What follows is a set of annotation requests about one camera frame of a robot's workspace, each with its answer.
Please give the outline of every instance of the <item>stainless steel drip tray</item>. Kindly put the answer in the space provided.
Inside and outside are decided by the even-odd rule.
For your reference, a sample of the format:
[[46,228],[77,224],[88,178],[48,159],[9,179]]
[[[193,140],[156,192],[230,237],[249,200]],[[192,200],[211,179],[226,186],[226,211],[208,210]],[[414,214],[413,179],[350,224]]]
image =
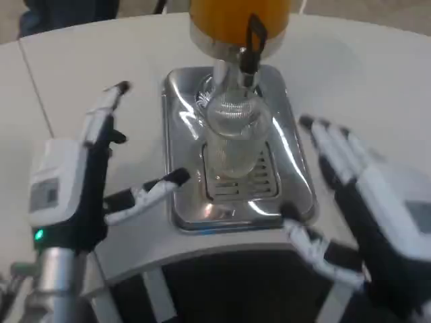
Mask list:
[[240,180],[219,178],[205,163],[205,129],[195,107],[198,86],[211,72],[211,67],[177,69],[165,80],[166,168],[186,167],[191,173],[169,202],[173,222],[198,232],[278,227],[283,203],[293,203],[304,221],[311,220],[314,189],[278,70],[261,67],[259,88],[271,108],[273,126],[255,169]]

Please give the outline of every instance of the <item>robotic hand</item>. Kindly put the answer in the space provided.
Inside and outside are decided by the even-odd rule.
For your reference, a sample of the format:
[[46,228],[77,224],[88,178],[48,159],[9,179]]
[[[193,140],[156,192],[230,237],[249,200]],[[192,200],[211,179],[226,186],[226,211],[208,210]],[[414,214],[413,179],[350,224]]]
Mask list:
[[76,301],[86,254],[105,239],[108,225],[145,212],[189,178],[178,169],[162,179],[104,198],[111,143],[127,138],[114,128],[113,112],[129,90],[121,82],[103,92],[84,121],[79,140],[51,139],[30,181],[30,225],[36,264],[14,264],[0,293],[0,322],[7,317],[22,281],[33,278],[22,322],[77,322]]
[[[301,117],[300,124],[312,136],[323,177],[359,249],[355,255],[328,242],[284,205],[290,242],[316,272],[365,293],[403,320],[431,322],[431,181],[417,170],[387,163],[346,128],[310,116]],[[346,268],[332,258],[335,249],[356,265]]]

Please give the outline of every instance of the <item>black tap handle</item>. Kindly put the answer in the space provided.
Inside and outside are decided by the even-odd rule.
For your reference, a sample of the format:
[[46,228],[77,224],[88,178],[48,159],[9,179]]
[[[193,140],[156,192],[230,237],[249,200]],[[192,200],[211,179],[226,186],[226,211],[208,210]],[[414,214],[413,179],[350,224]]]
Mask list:
[[[253,34],[259,39],[259,48],[254,51]],[[268,31],[263,22],[255,14],[251,14],[248,20],[246,33],[246,50],[241,54],[240,69],[243,73],[254,74],[259,69],[261,54],[265,49]]]

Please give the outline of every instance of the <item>green indicator light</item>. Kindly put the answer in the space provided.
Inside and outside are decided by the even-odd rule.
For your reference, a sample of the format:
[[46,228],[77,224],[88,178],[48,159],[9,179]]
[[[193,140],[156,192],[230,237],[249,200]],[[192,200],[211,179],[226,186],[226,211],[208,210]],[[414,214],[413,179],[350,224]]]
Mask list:
[[40,239],[42,239],[42,238],[43,238],[43,230],[41,229],[41,230],[37,231],[37,232],[34,234],[34,239],[35,239],[35,240],[40,240]]

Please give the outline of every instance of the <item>white table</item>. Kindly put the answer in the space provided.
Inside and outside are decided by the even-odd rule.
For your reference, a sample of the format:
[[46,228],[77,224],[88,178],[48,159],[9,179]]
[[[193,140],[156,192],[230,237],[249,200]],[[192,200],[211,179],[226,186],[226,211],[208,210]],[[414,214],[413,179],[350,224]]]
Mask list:
[[[34,153],[50,137],[19,44],[0,46],[0,273],[14,261],[34,261],[27,224],[28,179]],[[25,292],[8,322],[17,322]]]
[[[77,134],[99,92],[127,79],[133,91],[117,110],[130,138],[114,149],[107,192],[164,173],[162,80],[172,69],[210,65],[189,38],[185,13],[135,17],[57,30],[21,40],[55,136]],[[431,39],[345,20],[293,15],[282,48],[266,63],[288,86],[296,116],[309,112],[343,123],[390,158],[431,176]],[[353,239],[301,133],[320,204],[315,227]],[[111,228],[97,248],[110,282],[173,260],[225,250],[287,248],[281,230],[190,236],[174,228],[164,203]]]

